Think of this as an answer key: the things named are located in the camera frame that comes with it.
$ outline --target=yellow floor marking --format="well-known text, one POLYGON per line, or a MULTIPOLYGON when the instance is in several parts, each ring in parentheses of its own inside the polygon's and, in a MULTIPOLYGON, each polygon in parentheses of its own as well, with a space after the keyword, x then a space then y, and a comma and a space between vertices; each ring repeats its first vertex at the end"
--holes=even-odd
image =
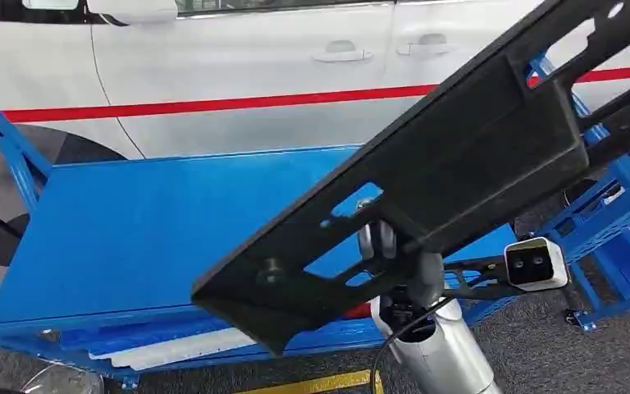
MULTIPOLYGON (((338 388, 368 384, 368 376, 370 373, 371 371, 366 369, 364 371, 332 375, 326 378, 306 380, 304 382, 285 384, 283 386, 258 388, 238 394, 313 394, 315 392, 328 392, 338 388)), ((382 381, 378 372, 376 372, 376 394, 384 394, 382 391, 382 381)))

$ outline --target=silver cylinder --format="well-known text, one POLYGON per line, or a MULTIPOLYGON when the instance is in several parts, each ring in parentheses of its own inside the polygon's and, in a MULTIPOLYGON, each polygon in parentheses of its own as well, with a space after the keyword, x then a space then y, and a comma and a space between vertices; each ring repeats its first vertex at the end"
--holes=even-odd
MULTIPOLYGON (((371 303, 376 325, 386 336, 392 331, 379 317, 380 301, 371 303)), ((434 314, 436 330, 420 342, 396 339, 395 358, 416 378, 425 394, 500 394, 494 371, 463 320, 457 300, 434 314)))

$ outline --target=car window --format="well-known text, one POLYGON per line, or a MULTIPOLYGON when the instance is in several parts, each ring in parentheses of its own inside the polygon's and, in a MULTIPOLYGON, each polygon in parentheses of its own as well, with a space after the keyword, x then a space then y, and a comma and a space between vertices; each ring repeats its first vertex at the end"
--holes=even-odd
POLYGON ((75 10, 31 10, 22 0, 0 0, 0 21, 24 23, 75 24, 86 23, 85 1, 80 0, 75 10))
POLYGON ((269 10, 287 7, 315 7, 371 0, 176 0, 180 16, 207 11, 269 10))

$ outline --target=blue cart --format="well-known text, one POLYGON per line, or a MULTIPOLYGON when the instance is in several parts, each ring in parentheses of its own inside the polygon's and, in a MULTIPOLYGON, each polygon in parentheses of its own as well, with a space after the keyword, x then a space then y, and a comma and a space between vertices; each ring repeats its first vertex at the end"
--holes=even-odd
MULTIPOLYGON (((30 213, 0 287, 0 347, 120 379, 128 388, 140 372, 270 357, 251 345, 139 371, 92 356, 225 329, 190 303, 194 278, 356 149, 53 166, 0 113, 0 151, 30 213)), ((450 260, 501 254, 512 241, 506 225, 450 260)), ((351 240, 314 263, 313 273, 334 275, 354 256, 351 240)), ((468 311, 470 323, 475 315, 468 311)), ((341 320, 300 334, 286 354, 381 341, 371 319, 341 320)))

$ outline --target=red stripe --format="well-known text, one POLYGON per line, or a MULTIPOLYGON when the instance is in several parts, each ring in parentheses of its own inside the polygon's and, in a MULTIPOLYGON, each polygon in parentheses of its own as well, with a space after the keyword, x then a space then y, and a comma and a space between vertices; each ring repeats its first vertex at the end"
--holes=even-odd
MULTIPOLYGON (((630 78, 630 67, 615 70, 591 71, 578 82, 623 80, 630 78)), ((436 85, 400 86, 394 88, 346 90, 343 92, 288 94, 282 96, 228 98, 220 100, 187 101, 179 103, 153 103, 112 105, 104 107, 14 109, 3 111, 9 121, 74 121, 104 117, 140 117, 170 113, 222 111, 227 109, 283 107, 289 105, 340 103, 346 101, 393 99, 423 96, 436 85)))

